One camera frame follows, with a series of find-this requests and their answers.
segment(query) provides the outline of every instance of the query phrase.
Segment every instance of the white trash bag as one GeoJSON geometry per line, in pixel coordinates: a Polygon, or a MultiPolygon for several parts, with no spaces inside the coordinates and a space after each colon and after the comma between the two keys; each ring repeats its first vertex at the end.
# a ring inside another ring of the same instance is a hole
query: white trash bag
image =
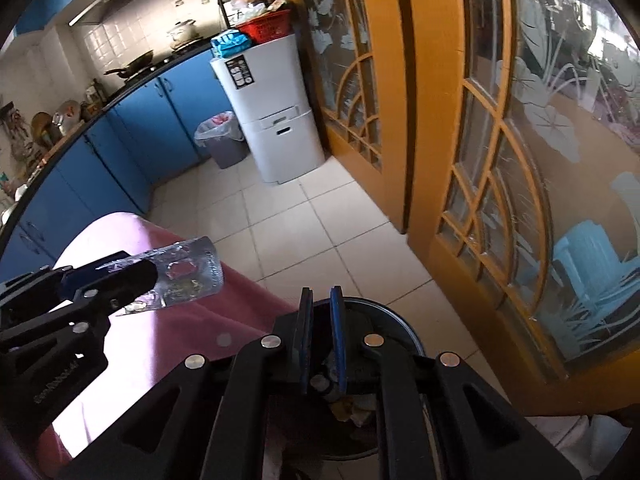
{"type": "Polygon", "coordinates": [[[244,140],[244,134],[240,129],[238,118],[235,113],[219,113],[200,123],[200,126],[198,126],[196,132],[193,134],[194,142],[202,148],[207,147],[207,140],[220,137],[226,137],[227,139],[233,140],[244,140]]]}

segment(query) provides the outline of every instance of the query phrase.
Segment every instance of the white refrigerator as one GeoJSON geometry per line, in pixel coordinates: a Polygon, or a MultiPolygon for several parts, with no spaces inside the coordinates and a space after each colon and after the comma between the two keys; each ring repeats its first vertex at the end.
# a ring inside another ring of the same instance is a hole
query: white refrigerator
{"type": "Polygon", "coordinates": [[[324,162],[293,34],[211,61],[265,182],[283,183],[324,162]]]}

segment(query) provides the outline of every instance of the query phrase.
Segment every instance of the frying pan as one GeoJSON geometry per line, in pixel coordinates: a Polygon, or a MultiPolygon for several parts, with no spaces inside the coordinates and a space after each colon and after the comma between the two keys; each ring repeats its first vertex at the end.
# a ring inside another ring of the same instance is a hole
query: frying pan
{"type": "Polygon", "coordinates": [[[151,64],[154,59],[154,51],[150,50],[149,52],[145,52],[142,56],[138,56],[131,63],[129,63],[124,68],[114,68],[112,70],[107,70],[104,75],[109,74],[118,74],[119,77],[123,79],[128,79],[136,72],[139,72],[143,68],[146,68],[151,64]]]}

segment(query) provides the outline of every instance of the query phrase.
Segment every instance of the tiled floor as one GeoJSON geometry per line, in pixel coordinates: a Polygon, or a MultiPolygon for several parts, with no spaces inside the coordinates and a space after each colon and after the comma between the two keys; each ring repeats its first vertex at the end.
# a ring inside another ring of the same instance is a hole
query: tiled floor
{"type": "MultiPolygon", "coordinates": [[[[187,238],[208,236],[227,265],[292,304],[303,286],[321,299],[333,285],[345,296],[386,304],[414,328],[428,355],[457,352],[502,391],[405,237],[334,158],[280,186],[263,183],[251,157],[226,170],[208,160],[159,187],[149,218],[187,238]]],[[[327,463],[318,474],[376,478],[374,462],[327,463]]]]}

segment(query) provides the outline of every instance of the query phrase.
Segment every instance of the gray trash bin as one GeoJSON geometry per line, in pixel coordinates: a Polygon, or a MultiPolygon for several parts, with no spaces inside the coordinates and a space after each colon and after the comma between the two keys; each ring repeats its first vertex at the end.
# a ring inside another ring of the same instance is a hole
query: gray trash bin
{"type": "Polygon", "coordinates": [[[222,170],[237,164],[250,152],[233,112],[222,112],[200,123],[193,140],[209,151],[222,170]]]}

